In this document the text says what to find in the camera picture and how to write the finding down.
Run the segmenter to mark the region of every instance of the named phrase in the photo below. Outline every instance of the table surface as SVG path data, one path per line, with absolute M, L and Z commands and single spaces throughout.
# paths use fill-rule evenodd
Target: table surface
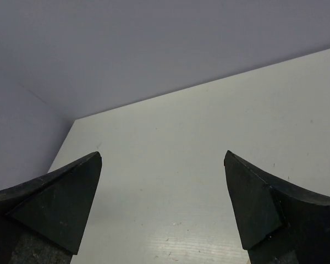
M 246 264 L 227 150 L 330 196 L 330 49 L 77 120 L 51 170 L 103 168 L 72 264 Z

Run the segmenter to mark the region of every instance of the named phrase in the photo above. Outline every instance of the purple-gray wall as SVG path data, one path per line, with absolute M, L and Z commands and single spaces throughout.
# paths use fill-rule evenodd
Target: purple-gray wall
M 0 71 L 0 190 L 45 174 L 70 122 Z

